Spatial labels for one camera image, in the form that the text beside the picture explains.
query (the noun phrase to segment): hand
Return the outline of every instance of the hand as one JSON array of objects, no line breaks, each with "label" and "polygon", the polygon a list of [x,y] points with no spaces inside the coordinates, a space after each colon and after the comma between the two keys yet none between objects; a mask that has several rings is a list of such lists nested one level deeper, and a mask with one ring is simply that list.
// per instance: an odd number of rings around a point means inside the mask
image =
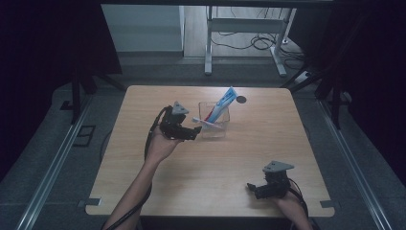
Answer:
[{"label": "hand", "polygon": [[[293,190],[299,192],[293,183],[290,183],[290,185]],[[295,195],[287,192],[284,197],[271,197],[271,200],[278,206],[281,212],[295,224],[297,229],[313,229],[311,223],[307,219],[300,200]]]},{"label": "hand", "polygon": [[152,132],[152,140],[149,145],[147,161],[152,160],[160,163],[166,159],[175,150],[176,146],[185,140],[171,140],[162,133],[161,128],[157,126]]}]

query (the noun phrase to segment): gray carpet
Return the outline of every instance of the gray carpet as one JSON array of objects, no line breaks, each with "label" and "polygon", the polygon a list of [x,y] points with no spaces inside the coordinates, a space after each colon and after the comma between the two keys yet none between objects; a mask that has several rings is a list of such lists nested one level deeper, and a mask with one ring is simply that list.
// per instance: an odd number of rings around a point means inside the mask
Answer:
[{"label": "gray carpet", "polygon": [[[270,59],[214,60],[213,74],[204,75],[203,60],[179,57],[122,57],[124,74],[112,76],[124,85],[210,85],[279,87],[281,79]],[[287,69],[289,75],[294,69]],[[93,96],[84,126],[95,126],[87,148],[72,147],[50,192],[34,229],[99,229],[106,217],[88,216],[79,205],[90,195],[99,169],[103,140],[112,129],[124,92],[95,78],[98,92]],[[316,218],[322,229],[377,229],[370,210],[360,195],[337,143],[314,99],[317,85],[294,94],[327,189],[336,207],[332,218]],[[30,144],[0,184],[1,229],[14,229],[34,190],[48,170],[70,125],[71,112],[59,110],[70,101],[70,85],[56,90],[53,105]],[[343,106],[340,121],[359,166],[382,204],[393,229],[406,229],[406,190],[383,157],[354,123]]]}]

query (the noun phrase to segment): black curtain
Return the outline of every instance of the black curtain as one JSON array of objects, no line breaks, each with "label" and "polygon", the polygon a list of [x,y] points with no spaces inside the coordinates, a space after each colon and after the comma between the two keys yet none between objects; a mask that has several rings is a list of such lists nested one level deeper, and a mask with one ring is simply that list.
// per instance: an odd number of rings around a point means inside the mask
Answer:
[{"label": "black curtain", "polygon": [[96,1],[1,1],[0,49],[3,178],[76,69],[89,81],[121,66]]},{"label": "black curtain", "polygon": [[354,120],[406,184],[406,16],[400,1],[382,0],[341,68]]}]

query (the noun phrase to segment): white wall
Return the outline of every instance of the white wall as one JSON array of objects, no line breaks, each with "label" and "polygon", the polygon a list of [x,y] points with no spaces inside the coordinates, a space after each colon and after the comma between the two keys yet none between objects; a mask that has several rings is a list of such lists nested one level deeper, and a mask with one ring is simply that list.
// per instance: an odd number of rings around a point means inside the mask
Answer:
[{"label": "white wall", "polygon": [[183,6],[101,7],[117,52],[183,51]]}]

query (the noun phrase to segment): clear plastic container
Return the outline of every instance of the clear plastic container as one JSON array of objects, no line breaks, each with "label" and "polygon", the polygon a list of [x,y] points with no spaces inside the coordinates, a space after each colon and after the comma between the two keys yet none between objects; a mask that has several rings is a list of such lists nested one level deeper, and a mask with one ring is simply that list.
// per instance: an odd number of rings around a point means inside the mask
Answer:
[{"label": "clear plastic container", "polygon": [[[199,103],[199,118],[204,121],[212,112],[216,102]],[[202,130],[200,135],[203,138],[221,138],[226,136],[227,125],[230,122],[230,112],[227,107],[223,114],[212,124],[201,122]]]}]

